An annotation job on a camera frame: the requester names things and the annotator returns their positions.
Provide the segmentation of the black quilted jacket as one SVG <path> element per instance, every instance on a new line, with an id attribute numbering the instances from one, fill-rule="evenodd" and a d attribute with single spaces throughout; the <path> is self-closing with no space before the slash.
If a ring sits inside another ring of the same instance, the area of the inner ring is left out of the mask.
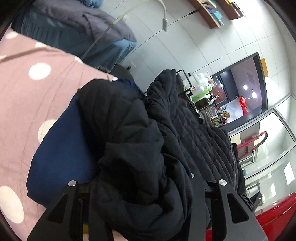
<path id="1" fill-rule="evenodd" d="M 162 71 L 146 94 L 95 79 L 77 96 L 95 163 L 91 198 L 127 240 L 178 239 L 194 203 L 193 178 L 223 179 L 245 193 L 236 144 L 179 98 L 175 70 Z"/>

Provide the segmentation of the wooden wall shelf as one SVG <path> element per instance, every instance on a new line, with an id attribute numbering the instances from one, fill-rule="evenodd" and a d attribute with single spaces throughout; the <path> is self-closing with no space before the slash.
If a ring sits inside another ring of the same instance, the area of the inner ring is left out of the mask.
<path id="1" fill-rule="evenodd" d="M 189 0 L 188 2 L 195 8 L 190 14 L 198 12 L 211 29 L 224 26 L 224 17 L 232 21 L 245 16 L 238 4 L 231 0 Z"/>

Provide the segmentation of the red plastic bin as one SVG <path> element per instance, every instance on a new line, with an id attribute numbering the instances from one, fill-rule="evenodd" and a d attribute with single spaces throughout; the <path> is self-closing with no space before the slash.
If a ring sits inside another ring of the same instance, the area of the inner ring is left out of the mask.
<path id="1" fill-rule="evenodd" d="M 224 192 L 223 211 L 214 214 L 205 240 L 295 240 L 295 192 L 255 216 L 250 200 Z"/>

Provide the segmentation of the blue blanket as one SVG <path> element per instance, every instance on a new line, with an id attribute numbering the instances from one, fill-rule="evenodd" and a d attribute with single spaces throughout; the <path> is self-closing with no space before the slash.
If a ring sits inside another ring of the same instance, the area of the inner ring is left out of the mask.
<path id="1" fill-rule="evenodd" d="M 79 0 L 79 2 L 89 8 L 99 8 L 103 4 L 103 0 Z"/>

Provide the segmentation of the pink polka dot bedsheet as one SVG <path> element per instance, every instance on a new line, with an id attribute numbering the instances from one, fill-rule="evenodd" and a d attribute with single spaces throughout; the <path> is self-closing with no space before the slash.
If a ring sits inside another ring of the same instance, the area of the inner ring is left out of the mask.
<path id="1" fill-rule="evenodd" d="M 112 75 L 7 29 L 1 39 L 1 212 L 26 240 L 43 206 L 27 196 L 32 157 L 77 89 Z"/>

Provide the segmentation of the navy blue folded garment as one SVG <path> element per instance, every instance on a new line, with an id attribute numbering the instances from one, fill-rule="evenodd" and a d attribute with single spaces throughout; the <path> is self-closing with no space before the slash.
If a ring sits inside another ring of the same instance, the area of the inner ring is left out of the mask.
<path id="1" fill-rule="evenodd" d="M 28 197 L 49 207 L 70 181 L 88 183 L 95 178 L 96 161 L 85 138 L 87 122 L 75 93 L 69 106 L 49 129 L 31 162 L 27 178 Z"/>

